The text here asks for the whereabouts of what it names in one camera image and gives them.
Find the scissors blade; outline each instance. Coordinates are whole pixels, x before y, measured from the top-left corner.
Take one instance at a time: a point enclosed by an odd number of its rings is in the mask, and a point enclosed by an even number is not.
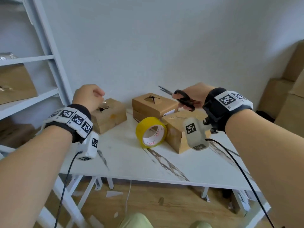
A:
[[[167,93],[169,95],[172,95],[171,91],[169,91],[169,90],[167,90],[167,89],[165,89],[164,87],[161,87],[161,86],[158,86],[158,87],[161,88],[161,91],[163,91],[163,92],[165,92],[165,93]]]

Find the white cable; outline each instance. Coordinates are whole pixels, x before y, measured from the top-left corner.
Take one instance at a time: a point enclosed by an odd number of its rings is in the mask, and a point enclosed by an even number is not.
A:
[[[128,199],[129,199],[129,195],[130,195],[130,191],[131,191],[131,184],[132,184],[132,180],[130,180],[130,189],[129,189],[129,193],[128,193],[128,196],[127,196],[127,200],[126,200],[126,206],[125,206],[125,213],[127,214],[127,203],[128,203]]]

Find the black cable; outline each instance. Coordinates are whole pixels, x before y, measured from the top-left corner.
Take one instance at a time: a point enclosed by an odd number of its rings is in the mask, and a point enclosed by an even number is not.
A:
[[[265,216],[267,217],[267,219],[268,219],[270,225],[272,226],[272,228],[275,228],[275,226],[274,226],[273,223],[271,222],[271,220],[270,220],[270,218],[269,218],[269,216],[268,216],[268,214],[267,214],[265,208],[263,207],[263,205],[262,205],[262,203],[261,203],[259,197],[257,196],[255,190],[253,189],[253,186],[251,185],[251,183],[250,183],[248,177],[246,176],[246,174],[244,173],[243,169],[240,167],[240,165],[238,164],[238,162],[234,159],[234,157],[232,156],[232,154],[231,154],[231,153],[230,153],[230,152],[229,152],[221,143],[219,143],[218,141],[215,141],[215,140],[213,140],[213,139],[211,139],[211,138],[206,138],[205,140],[206,140],[206,141],[213,141],[213,142],[216,142],[217,144],[219,144],[219,145],[220,145],[220,146],[221,146],[221,147],[230,155],[230,157],[233,159],[233,161],[235,162],[235,164],[238,166],[238,168],[240,169],[240,171],[241,171],[242,174],[244,175],[244,177],[245,177],[246,181],[248,182],[250,188],[252,189],[252,191],[253,191],[255,197],[257,198],[257,201],[259,202],[259,204],[260,204],[262,210],[264,211],[264,214],[265,214]]]
[[[69,170],[68,170],[67,175],[66,175],[66,177],[65,177],[64,186],[63,186],[63,191],[62,191],[62,195],[61,195],[61,199],[60,199],[60,203],[59,203],[59,207],[58,207],[58,211],[57,211],[56,222],[55,222],[54,228],[57,227],[57,223],[58,223],[58,219],[59,219],[59,214],[60,214],[61,206],[62,206],[63,194],[64,194],[65,188],[66,188],[66,186],[67,186],[67,185],[66,185],[66,184],[67,184],[67,179],[68,179],[68,177],[69,177],[69,174],[70,174],[70,170],[71,170],[72,164],[73,164],[73,162],[74,162],[76,156],[77,156],[78,154],[80,154],[80,153],[82,153],[82,151],[78,152],[78,153],[75,154],[75,156],[73,157],[73,160],[71,161]]]

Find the person's right arm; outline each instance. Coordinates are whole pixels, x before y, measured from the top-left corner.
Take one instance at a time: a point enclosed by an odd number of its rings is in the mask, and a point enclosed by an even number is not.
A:
[[[184,92],[200,106],[212,88],[199,83]],[[232,115],[225,130],[280,224],[303,227],[304,138],[249,109]]]

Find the scissors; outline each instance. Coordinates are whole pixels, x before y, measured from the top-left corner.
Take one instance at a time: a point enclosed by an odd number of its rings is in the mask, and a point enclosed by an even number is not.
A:
[[[161,87],[161,86],[158,86],[158,87],[161,88],[161,91],[163,91],[163,92],[165,92],[165,93],[167,93],[167,94],[169,94],[169,95],[172,96],[173,93],[171,91],[169,91],[169,90],[167,90],[167,89],[165,89],[164,87]],[[190,107],[191,108],[191,110],[190,110],[191,112],[193,112],[195,110],[195,107],[193,105],[193,100],[188,96],[188,94],[186,94],[182,90],[176,90],[174,93],[175,94],[181,94],[183,96],[183,98],[177,99],[177,101],[179,103],[182,103],[183,105],[185,105],[187,107]]]

